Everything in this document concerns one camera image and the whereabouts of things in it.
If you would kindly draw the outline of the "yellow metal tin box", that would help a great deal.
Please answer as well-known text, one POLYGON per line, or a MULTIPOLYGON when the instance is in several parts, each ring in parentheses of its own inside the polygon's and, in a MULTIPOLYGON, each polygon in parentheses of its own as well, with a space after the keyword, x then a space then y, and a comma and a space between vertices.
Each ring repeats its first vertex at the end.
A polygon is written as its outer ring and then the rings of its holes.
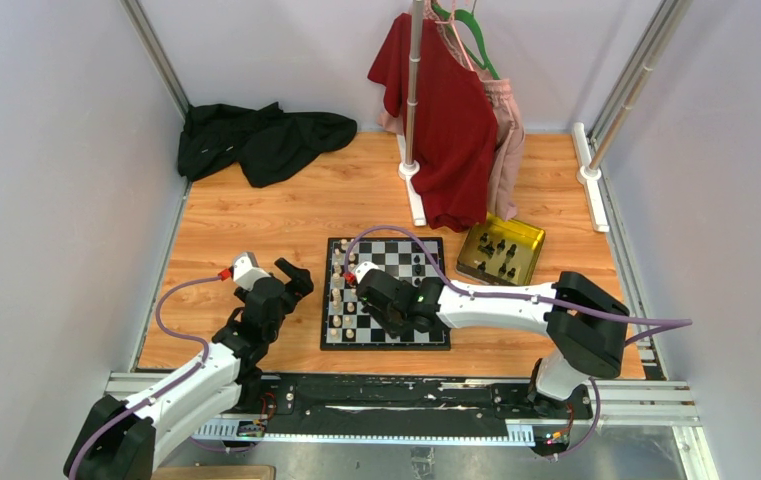
POLYGON ((491 285, 529 285, 545 238, 544 229, 488 214, 484 223, 468 230, 456 271, 491 285))

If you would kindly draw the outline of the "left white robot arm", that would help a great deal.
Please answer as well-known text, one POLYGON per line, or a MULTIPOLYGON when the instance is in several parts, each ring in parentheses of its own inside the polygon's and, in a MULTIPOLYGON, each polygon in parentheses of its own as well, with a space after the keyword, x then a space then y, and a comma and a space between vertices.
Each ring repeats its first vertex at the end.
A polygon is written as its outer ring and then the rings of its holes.
POLYGON ((241 306, 211 340, 168 328, 163 295, 154 308, 158 327, 200 351, 151 386, 119 399, 107 394, 91 407, 68 454, 68 479, 148 479, 165 457, 216 415, 254 411, 262 400, 259 362, 278 339, 285 318, 314 290, 311 273, 283 258, 279 279, 244 252, 203 283, 232 281, 241 306))

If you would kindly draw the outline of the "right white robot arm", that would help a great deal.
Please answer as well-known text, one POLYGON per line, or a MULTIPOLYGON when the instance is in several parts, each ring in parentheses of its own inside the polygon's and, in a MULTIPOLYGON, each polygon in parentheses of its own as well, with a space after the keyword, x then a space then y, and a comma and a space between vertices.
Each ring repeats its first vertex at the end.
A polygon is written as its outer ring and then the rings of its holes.
POLYGON ((534 366, 525 403, 552 417, 588 379, 615 379, 622 371, 628 309, 583 275, 563 272, 533 286, 486 286, 444 277, 419 284, 365 262, 349 280, 369 315, 392 337, 466 328, 497 328, 542 335, 555 349, 534 366))

